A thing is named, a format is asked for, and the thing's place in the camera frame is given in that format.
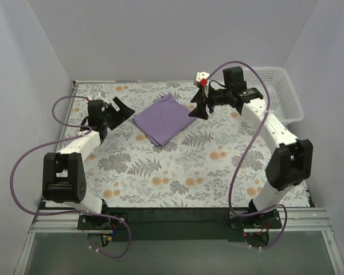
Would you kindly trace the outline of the purple t shirt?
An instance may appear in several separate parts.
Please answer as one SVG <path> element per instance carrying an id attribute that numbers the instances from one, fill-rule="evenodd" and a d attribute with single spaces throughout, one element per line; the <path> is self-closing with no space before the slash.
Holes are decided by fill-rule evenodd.
<path id="1" fill-rule="evenodd" d="M 134 124 L 155 146 L 165 146 L 196 119 L 188 108 L 168 93 L 132 118 Z"/>

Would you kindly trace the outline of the white plastic laundry basket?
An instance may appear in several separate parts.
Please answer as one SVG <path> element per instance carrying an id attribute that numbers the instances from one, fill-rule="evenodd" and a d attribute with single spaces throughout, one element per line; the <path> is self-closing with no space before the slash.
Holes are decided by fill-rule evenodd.
<path id="1" fill-rule="evenodd" d="M 284 125 L 304 119 L 304 112 L 292 81 L 284 68 L 273 66 L 255 67 L 254 74 L 250 69 L 244 68 L 244 80 L 248 88 L 256 88 L 266 97 L 260 77 L 268 89 L 271 100 L 270 112 Z"/>

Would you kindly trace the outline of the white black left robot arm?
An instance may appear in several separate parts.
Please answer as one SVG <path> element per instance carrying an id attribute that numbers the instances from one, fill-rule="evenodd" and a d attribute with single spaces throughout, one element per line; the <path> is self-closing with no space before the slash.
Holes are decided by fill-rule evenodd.
<path id="1" fill-rule="evenodd" d="M 47 201 L 62 203 L 76 210 L 92 213 L 91 222 L 98 229 L 110 224 L 110 214 L 103 210 L 102 199 L 87 191 L 84 161 L 113 130 L 129 119 L 135 111 L 113 98 L 117 108 L 100 96 L 87 97 L 88 115 L 78 126 L 79 134 L 63 149 L 44 156 L 42 196 Z"/>

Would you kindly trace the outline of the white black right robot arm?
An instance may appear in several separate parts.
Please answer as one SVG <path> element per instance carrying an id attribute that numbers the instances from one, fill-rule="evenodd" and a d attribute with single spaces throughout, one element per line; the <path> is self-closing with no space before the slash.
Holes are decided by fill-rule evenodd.
<path id="1" fill-rule="evenodd" d="M 268 212 L 278 207 L 286 193 L 309 178 L 313 145 L 308 139 L 300 140 L 270 113 L 269 94 L 248 88 L 241 67 L 224 69 L 223 74 L 221 89 L 211 87 L 210 74 L 196 74 L 194 84 L 198 92 L 191 102 L 197 106 L 189 116 L 206 120 L 216 106 L 229 105 L 256 128 L 253 138 L 261 136 L 265 141 L 271 152 L 265 169 L 267 181 L 259 195 L 250 201 L 248 212 L 241 215 L 259 228 L 268 222 Z"/>

